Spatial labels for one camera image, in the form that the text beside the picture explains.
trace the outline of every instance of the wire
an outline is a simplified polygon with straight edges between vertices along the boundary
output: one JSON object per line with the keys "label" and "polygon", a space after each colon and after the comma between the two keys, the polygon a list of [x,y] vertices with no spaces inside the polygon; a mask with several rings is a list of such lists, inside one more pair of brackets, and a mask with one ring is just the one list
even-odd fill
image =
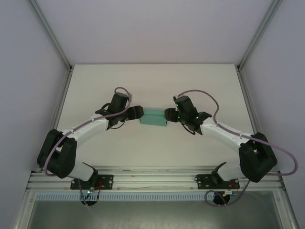
{"label": "wire", "polygon": [[263,140],[260,140],[260,139],[257,139],[257,138],[251,137],[251,136],[241,135],[240,133],[237,133],[237,132],[234,132],[234,131],[232,131],[232,130],[227,129],[226,127],[222,126],[222,125],[216,120],[216,115],[217,115],[217,113],[218,113],[218,111],[219,111],[220,106],[219,106],[217,100],[216,100],[213,96],[211,96],[209,93],[207,93],[207,92],[205,92],[205,91],[197,90],[197,89],[192,89],[192,90],[188,90],[188,91],[185,91],[185,92],[179,94],[178,97],[180,97],[181,95],[183,95],[183,94],[185,94],[185,93],[188,93],[188,92],[201,92],[201,93],[206,94],[207,96],[209,96],[209,97],[214,101],[214,103],[215,103],[216,106],[217,106],[217,109],[216,109],[216,111],[215,111],[215,113],[214,113],[214,115],[213,115],[213,120],[214,120],[214,122],[217,124],[217,126],[220,127],[221,129],[223,129],[224,131],[226,131],[226,132],[228,132],[228,133],[230,133],[230,134],[236,135],[236,136],[240,136],[240,137],[249,139],[249,140],[251,140],[251,141],[259,142],[259,143],[262,143],[262,144],[264,144],[264,145],[267,145],[267,146],[276,148],[276,149],[278,149],[278,150],[284,152],[285,154],[289,155],[289,156],[293,159],[293,161],[294,161],[294,163],[295,163],[295,167],[294,167],[294,169],[293,169],[291,172],[289,172],[289,173],[267,173],[267,175],[269,175],[269,176],[289,176],[289,175],[292,175],[292,174],[296,173],[296,171],[297,171],[297,169],[298,169],[298,162],[297,162],[296,157],[295,157],[292,153],[290,153],[288,150],[283,149],[283,148],[281,148],[281,147],[279,147],[279,146],[277,146],[277,145],[275,145],[275,144],[272,144],[272,143],[269,143],[269,142],[265,142],[265,141],[263,141]]}
{"label": "wire", "polygon": [[88,206],[86,200],[85,200],[85,196],[82,192],[82,188],[81,188],[81,180],[78,179],[78,187],[80,188],[80,192],[81,192],[81,198],[82,198],[82,201],[84,202],[85,206]]}
{"label": "wire", "polygon": [[123,124],[122,125],[120,125],[119,127],[115,127],[115,128],[110,128],[110,129],[112,129],[112,130],[116,130],[116,129],[119,129],[119,128],[121,128],[123,125],[125,124],[125,120],[123,121]]}
{"label": "wire", "polygon": [[99,192],[97,193],[97,197],[96,197],[97,200],[100,199],[100,191],[102,189],[102,182],[101,181],[100,181],[100,186],[98,188],[99,188]]}
{"label": "wire", "polygon": [[94,188],[101,188],[102,187],[102,182],[99,181],[99,183],[100,183],[100,186],[99,187],[94,187]]}
{"label": "wire", "polygon": [[[126,107],[124,110],[122,110],[122,111],[120,111],[120,112],[118,112],[118,113],[115,113],[115,114],[109,114],[109,115],[105,115],[105,116],[101,116],[101,117],[96,117],[96,118],[94,118],[94,119],[90,119],[90,120],[88,120],[88,121],[86,121],[86,122],[80,124],[79,126],[73,128],[73,131],[77,131],[77,130],[83,128],[84,126],[86,126],[86,125],[88,125],[88,124],[94,122],[94,121],[97,121],[97,120],[100,120],[100,119],[104,119],[104,118],[114,117],[114,116],[121,115],[121,114],[123,114],[124,112],[126,112],[126,111],[128,110],[128,108],[130,107],[130,103],[131,103],[131,100],[132,100],[132,95],[131,95],[131,94],[129,93],[129,91],[128,91],[127,89],[125,89],[124,87],[117,87],[117,88],[114,90],[114,93],[116,93],[116,91],[117,91],[118,89],[123,89],[123,90],[127,93],[128,98],[129,98],[129,99],[128,99],[127,107]],[[51,150],[50,154],[49,154],[48,157],[47,157],[46,162],[44,163],[43,171],[44,171],[44,174],[45,174],[45,175],[47,175],[47,176],[55,176],[55,174],[48,173],[47,167],[48,167],[49,161],[50,161],[52,155],[54,154],[56,148],[57,148],[57,147],[62,143],[62,141],[63,141],[67,136],[69,136],[70,134],[72,134],[72,131],[69,131],[69,132],[66,133],[64,136],[62,136],[62,137],[59,139],[59,141],[55,144],[55,146],[53,147],[53,149]]]}
{"label": "wire", "polygon": [[190,131],[188,128],[186,128],[184,124],[182,124],[182,126],[183,126],[183,128],[184,128],[187,132],[189,132],[190,134],[192,134],[192,135],[195,135],[195,134],[196,134],[195,131]]}
{"label": "wire", "polygon": [[119,188],[127,188],[127,189],[142,189],[142,188],[151,188],[151,187],[185,187],[184,186],[162,186],[162,185],[153,185],[153,186],[147,186],[147,187],[122,187],[122,186],[117,186],[113,185],[113,187],[119,187]]}
{"label": "wire", "polygon": [[230,181],[229,181],[229,186],[230,186],[230,190],[232,189],[232,186],[235,186],[235,188],[237,189],[237,192],[238,192],[238,186],[236,184],[232,184]]}

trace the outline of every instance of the white surface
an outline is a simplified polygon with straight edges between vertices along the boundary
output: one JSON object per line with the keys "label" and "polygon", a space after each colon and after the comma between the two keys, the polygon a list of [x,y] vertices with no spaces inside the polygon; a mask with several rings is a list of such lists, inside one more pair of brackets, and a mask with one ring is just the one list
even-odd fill
{"label": "white surface", "polygon": [[[283,177],[300,228],[305,228],[305,1],[284,1],[258,44],[245,73],[260,124],[268,140],[294,153],[298,172]],[[279,168],[293,162],[276,151]]]}
{"label": "white surface", "polygon": [[10,229],[50,127],[65,68],[27,1],[1,1],[0,31],[0,227]]}
{"label": "white surface", "polygon": [[[173,96],[188,89],[208,91],[219,101],[218,119],[244,132],[251,124],[233,64],[76,65],[61,114],[59,130],[86,120],[110,102],[114,88],[133,94],[132,106],[166,109]],[[189,94],[198,111],[213,113],[213,101]],[[202,135],[191,135],[178,123],[167,127],[128,121],[78,149],[77,159],[93,166],[211,166],[236,159],[230,148]]]}
{"label": "white surface", "polygon": [[37,2],[71,64],[238,64],[272,0]]}

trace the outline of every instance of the green block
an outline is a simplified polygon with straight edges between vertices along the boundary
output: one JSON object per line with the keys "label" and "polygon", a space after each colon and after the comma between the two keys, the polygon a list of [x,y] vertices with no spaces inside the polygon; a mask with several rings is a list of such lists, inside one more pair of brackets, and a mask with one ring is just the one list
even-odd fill
{"label": "green block", "polygon": [[145,125],[167,126],[164,110],[144,108],[144,115],[140,118],[140,123]]}

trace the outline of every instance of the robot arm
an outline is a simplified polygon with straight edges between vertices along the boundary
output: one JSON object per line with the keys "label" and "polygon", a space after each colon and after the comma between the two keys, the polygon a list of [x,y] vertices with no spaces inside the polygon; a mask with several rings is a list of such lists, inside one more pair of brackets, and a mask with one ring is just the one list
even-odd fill
{"label": "robot arm", "polygon": [[126,109],[129,98],[130,95],[116,92],[112,101],[96,111],[85,123],[64,131],[56,129],[49,131],[37,158],[37,163],[40,167],[44,167],[54,146],[63,136],[70,133],[52,154],[47,164],[47,170],[59,178],[78,178],[82,181],[89,181],[94,186],[98,171],[84,162],[76,161],[77,148],[94,135],[109,130],[119,122],[141,118],[143,116],[141,106],[130,107],[126,112],[122,112]]}
{"label": "robot arm", "polygon": [[[253,137],[267,141],[261,133],[255,135],[243,133],[221,123],[215,123],[212,116],[206,112],[197,112],[188,96],[174,97],[176,108],[165,110],[167,121],[179,122],[193,135],[210,136],[225,144],[239,154],[239,160],[231,163],[223,162],[212,172],[212,180],[216,187],[224,182],[236,178],[246,177],[253,182],[259,182],[276,164],[276,157],[270,146],[263,145],[245,138]],[[219,125],[226,127],[239,136],[223,130]]]}

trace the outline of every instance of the purple cable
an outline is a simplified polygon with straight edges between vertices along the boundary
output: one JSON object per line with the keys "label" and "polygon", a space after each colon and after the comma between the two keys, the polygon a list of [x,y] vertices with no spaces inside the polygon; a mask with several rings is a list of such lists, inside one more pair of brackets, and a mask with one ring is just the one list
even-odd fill
{"label": "purple cable", "polygon": [[[130,94],[129,91],[128,91],[127,89],[125,89],[124,87],[117,87],[117,88],[114,90],[114,93],[116,93],[116,91],[117,91],[118,89],[123,89],[123,90],[127,93],[128,98],[129,98],[129,99],[128,99],[127,107],[126,107],[124,110],[122,110],[122,111],[120,111],[120,112],[118,112],[118,113],[115,113],[115,114],[109,114],[109,115],[105,115],[105,116],[101,116],[101,117],[94,118],[93,120],[88,120],[88,121],[86,121],[86,122],[80,124],[79,126],[75,127],[75,128],[73,129],[73,131],[77,131],[77,130],[83,128],[84,126],[88,125],[89,123],[92,123],[93,121],[97,121],[97,120],[100,120],[100,119],[103,119],[103,118],[109,118],[109,117],[114,117],[114,116],[117,116],[117,115],[121,115],[121,114],[123,114],[125,111],[127,111],[127,109],[130,107],[130,103],[131,103],[131,99],[132,99],[131,94]],[[57,148],[57,147],[60,145],[60,143],[61,143],[67,136],[69,136],[70,134],[72,134],[72,131],[69,131],[69,132],[66,133],[64,136],[62,136],[62,137],[59,139],[59,141],[55,144],[55,146],[53,147],[53,149],[51,150],[49,156],[47,157],[46,162],[44,163],[44,167],[43,167],[43,171],[44,171],[44,174],[45,174],[45,175],[47,175],[47,176],[55,176],[54,174],[48,173],[47,167],[48,167],[49,161],[50,161],[52,155],[54,154],[56,148]]]}
{"label": "purple cable", "polygon": [[[279,147],[279,146],[277,146],[277,145],[275,145],[275,144],[272,144],[272,143],[269,143],[269,142],[265,142],[265,141],[262,141],[262,140],[260,140],[260,139],[256,139],[256,138],[254,138],[254,137],[250,137],[250,136],[246,136],[246,135],[240,135],[240,133],[237,133],[237,132],[234,132],[234,131],[232,131],[232,130],[229,130],[229,129],[225,128],[224,126],[222,126],[221,124],[219,124],[219,122],[216,120],[216,115],[217,115],[217,113],[218,113],[220,107],[219,107],[219,104],[218,104],[217,100],[216,100],[212,95],[210,95],[209,93],[207,93],[207,92],[205,92],[205,91],[202,91],[202,90],[193,89],[193,90],[188,90],[188,91],[185,91],[185,92],[179,94],[178,97],[180,97],[180,96],[182,96],[182,95],[184,95],[185,93],[188,93],[188,92],[201,92],[201,93],[206,94],[207,96],[209,96],[209,97],[214,101],[214,103],[215,103],[216,106],[217,106],[217,109],[216,109],[215,113],[213,114],[213,120],[214,120],[214,122],[215,122],[221,129],[223,129],[224,131],[226,131],[226,132],[228,132],[228,133],[231,133],[231,134],[233,134],[233,135],[236,135],[236,136],[244,137],[244,138],[249,139],[249,140],[251,140],[251,141],[256,141],[256,142],[262,143],[262,144],[264,144],[264,145],[274,147],[274,148],[276,148],[276,149],[278,149],[278,150],[284,152],[285,154],[289,155],[289,156],[293,159],[293,161],[294,161],[294,163],[295,163],[295,167],[294,167],[294,169],[293,169],[291,172],[289,172],[289,173],[267,173],[267,175],[269,175],[269,176],[289,176],[289,175],[292,175],[292,174],[296,173],[296,171],[297,171],[297,169],[298,169],[298,162],[297,162],[296,157],[295,157],[292,153],[290,153],[288,150],[285,150],[285,149],[283,149],[283,148],[281,148],[281,147]],[[249,183],[250,183],[250,180],[248,181],[248,183],[246,184],[246,186],[245,186],[244,189],[242,190],[241,194],[238,196],[238,198],[237,198],[235,201],[233,201],[232,203],[229,203],[229,204],[219,205],[219,206],[220,206],[220,207],[230,206],[230,205],[236,203],[237,201],[239,201],[240,198],[241,198],[241,196],[242,196],[242,195],[244,194],[244,192],[246,191],[246,189],[247,189]],[[224,200],[223,196],[222,196],[219,192],[215,192],[215,191],[213,191],[213,190],[209,190],[209,191],[207,191],[206,194],[205,194],[205,202],[206,202],[208,205],[213,206],[213,207],[218,207],[218,205],[210,204],[210,203],[207,201],[207,195],[208,195],[210,192],[214,192],[215,194],[217,194],[218,196],[220,196],[220,198],[221,198],[221,199],[223,200],[223,202],[225,203],[225,200]]]}

